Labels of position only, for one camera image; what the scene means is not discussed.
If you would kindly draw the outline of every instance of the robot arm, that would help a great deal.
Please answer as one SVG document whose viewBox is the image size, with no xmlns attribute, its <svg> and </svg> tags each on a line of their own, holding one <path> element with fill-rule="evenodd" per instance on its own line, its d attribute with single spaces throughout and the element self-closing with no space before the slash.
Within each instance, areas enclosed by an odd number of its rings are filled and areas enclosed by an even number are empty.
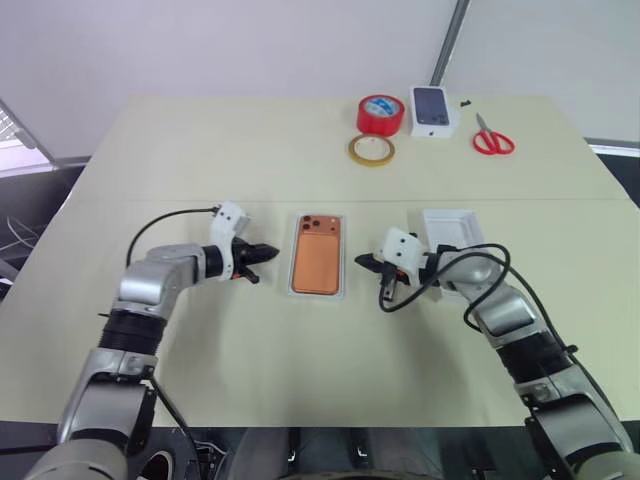
<svg viewBox="0 0 640 480">
<path fill-rule="evenodd" d="M 153 422 L 150 380 L 156 350 L 180 292 L 207 278 L 259 277 L 249 265 L 278 250 L 236 237 L 244 212 L 225 203 L 212 222 L 213 245 L 163 246 L 129 266 L 98 347 L 87 357 L 58 426 L 59 445 L 32 468 L 28 480 L 125 480 L 125 458 L 142 450 Z"/>
<path fill-rule="evenodd" d="M 613 476 L 597 478 L 622 478 L 615 476 L 622 474 L 620 462 L 611 464 L 612 456 L 607 455 L 633 452 L 622 424 L 553 327 L 518 289 L 499 282 L 499 263 L 482 249 L 429 252 L 417 238 L 398 229 L 389 230 L 378 258 L 380 262 L 371 254 L 363 255 L 356 262 L 383 274 L 381 302 L 393 296 L 396 281 L 430 285 L 436 272 L 442 272 L 441 286 L 458 291 L 470 303 L 492 289 L 473 316 L 530 411 L 525 425 L 551 477 L 576 478 L 579 467 L 599 458 L 598 467 L 606 459 L 607 475 Z"/>
</svg>

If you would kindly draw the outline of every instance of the table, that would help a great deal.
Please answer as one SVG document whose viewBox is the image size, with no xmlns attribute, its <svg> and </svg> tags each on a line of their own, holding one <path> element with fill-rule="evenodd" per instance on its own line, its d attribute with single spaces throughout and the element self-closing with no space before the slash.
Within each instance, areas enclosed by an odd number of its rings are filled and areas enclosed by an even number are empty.
<svg viewBox="0 0 640 480">
<path fill-rule="evenodd" d="M 190 424 L 521 424 L 526 409 L 498 356 L 464 326 L 462 305 L 424 297 L 384 314 L 377 278 L 353 263 L 389 226 L 423 237 L 424 208 L 474 210 L 486 239 L 509 247 L 561 335 L 581 347 L 619 415 L 637 419 L 637 209 L 547 100 L 471 100 L 515 139 L 513 158 L 469 148 L 475 110 L 463 109 L 448 142 L 412 139 L 405 126 L 391 164 L 366 169 L 346 155 L 357 99 L 132 102 L 1 307 L 4 419 L 57 420 L 143 223 L 225 199 L 251 215 L 247 240 L 282 251 L 256 267 L 257 286 L 213 280 L 182 294 L 158 375 Z M 265 112 L 277 113 L 267 122 Z M 171 136 L 167 118 L 179 122 Z M 346 217 L 342 302 L 286 294 L 295 216 L 309 210 Z M 205 214 L 169 219 L 142 237 L 137 256 L 206 243 L 208 225 Z M 156 410 L 157 425 L 172 424 Z"/>
</svg>

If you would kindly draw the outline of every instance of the white wall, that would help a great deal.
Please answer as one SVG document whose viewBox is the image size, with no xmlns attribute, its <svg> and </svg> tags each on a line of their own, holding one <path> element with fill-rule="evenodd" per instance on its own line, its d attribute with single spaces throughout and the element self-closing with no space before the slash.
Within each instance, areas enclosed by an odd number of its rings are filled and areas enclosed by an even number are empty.
<svg viewBox="0 0 640 480">
<path fill-rule="evenodd" d="M 443 84 L 543 94 L 586 137 L 640 140 L 640 1 L 471 0 Z"/>
<path fill-rule="evenodd" d="M 62 158 L 90 155 L 135 94 L 406 95 L 431 77 L 454 6 L 5 0 L 0 98 Z"/>
</svg>

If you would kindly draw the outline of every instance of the red scissors handle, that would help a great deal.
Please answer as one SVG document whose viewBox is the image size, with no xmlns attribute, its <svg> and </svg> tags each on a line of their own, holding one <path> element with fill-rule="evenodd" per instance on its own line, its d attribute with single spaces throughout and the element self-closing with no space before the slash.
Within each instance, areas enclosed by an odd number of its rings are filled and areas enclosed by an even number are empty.
<svg viewBox="0 0 640 480">
<path fill-rule="evenodd" d="M 507 155 L 513 152 L 516 146 L 506 135 L 480 130 L 473 136 L 473 148 L 485 155 Z"/>
</svg>

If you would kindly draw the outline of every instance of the tape roll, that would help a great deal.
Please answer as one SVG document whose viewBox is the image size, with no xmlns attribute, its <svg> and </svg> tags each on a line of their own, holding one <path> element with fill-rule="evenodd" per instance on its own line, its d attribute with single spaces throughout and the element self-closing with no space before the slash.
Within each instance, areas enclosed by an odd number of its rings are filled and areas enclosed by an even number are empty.
<svg viewBox="0 0 640 480">
<path fill-rule="evenodd" d="M 391 161 L 396 148 L 382 135 L 358 135 L 349 142 L 349 156 L 365 167 L 381 167 Z"/>
<path fill-rule="evenodd" d="M 362 133 L 388 137 L 400 130 L 404 105 L 389 95 L 370 95 L 360 100 L 356 126 Z"/>
</svg>

